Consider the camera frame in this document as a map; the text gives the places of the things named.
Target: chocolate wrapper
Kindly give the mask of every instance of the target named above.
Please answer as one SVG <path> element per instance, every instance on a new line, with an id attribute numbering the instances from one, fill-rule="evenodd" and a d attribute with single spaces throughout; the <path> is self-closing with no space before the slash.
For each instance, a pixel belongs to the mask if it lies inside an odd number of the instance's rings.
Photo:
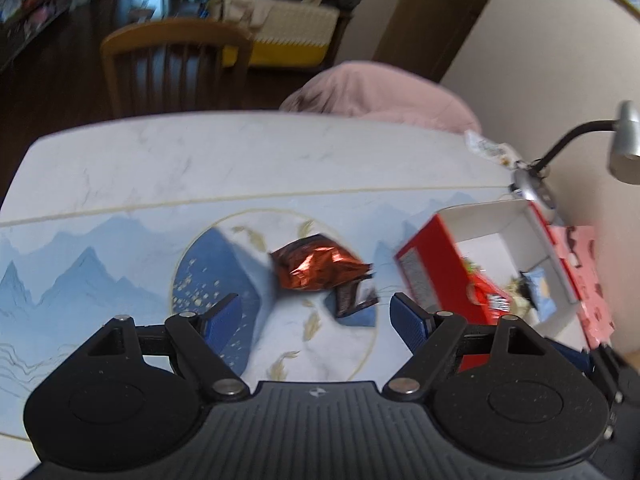
<path id="1" fill-rule="evenodd" d="M 335 287 L 335 317 L 347 317 L 378 302 L 371 275 Z"/>
<path id="2" fill-rule="evenodd" d="M 363 277 L 371 265 L 324 235 L 296 240 L 271 253 L 282 288 L 327 290 Z"/>

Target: red foil wrapper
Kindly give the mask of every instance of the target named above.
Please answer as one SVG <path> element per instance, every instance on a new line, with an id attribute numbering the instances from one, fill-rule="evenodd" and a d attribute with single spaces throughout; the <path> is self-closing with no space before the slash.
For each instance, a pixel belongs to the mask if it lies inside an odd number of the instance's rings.
<path id="1" fill-rule="evenodd" d="M 347 249 L 324 235 L 301 238 L 271 253 L 282 288 L 326 290 L 369 272 Z"/>

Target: yellow fabric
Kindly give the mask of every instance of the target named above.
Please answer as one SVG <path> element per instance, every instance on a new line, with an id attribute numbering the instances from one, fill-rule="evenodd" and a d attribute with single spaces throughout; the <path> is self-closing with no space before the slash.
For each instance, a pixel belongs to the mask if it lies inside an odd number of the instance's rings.
<path id="1" fill-rule="evenodd" d="M 296 45 L 254 43 L 254 51 L 249 64 L 251 66 L 318 66 L 322 63 L 328 45 Z M 222 51 L 222 65 L 232 66 L 236 62 L 238 53 L 233 47 L 226 46 Z"/>

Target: chair back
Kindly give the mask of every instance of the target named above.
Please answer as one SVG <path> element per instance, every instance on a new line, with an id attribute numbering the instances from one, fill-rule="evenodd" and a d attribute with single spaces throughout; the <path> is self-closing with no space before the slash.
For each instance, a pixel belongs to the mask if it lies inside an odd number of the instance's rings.
<path id="1" fill-rule="evenodd" d="M 238 57 L 223 73 L 222 50 Z M 251 34 L 229 23 L 167 18 L 116 30 L 100 46 L 116 118 L 241 107 Z"/>

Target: pink cushion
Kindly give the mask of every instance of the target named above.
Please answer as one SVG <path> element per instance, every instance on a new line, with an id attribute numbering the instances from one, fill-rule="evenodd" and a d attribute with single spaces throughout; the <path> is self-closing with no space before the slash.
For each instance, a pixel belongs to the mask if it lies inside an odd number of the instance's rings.
<path id="1" fill-rule="evenodd" d="M 465 102 L 442 86 L 382 63 L 350 61 L 319 73 L 280 106 L 430 130 L 481 133 Z"/>

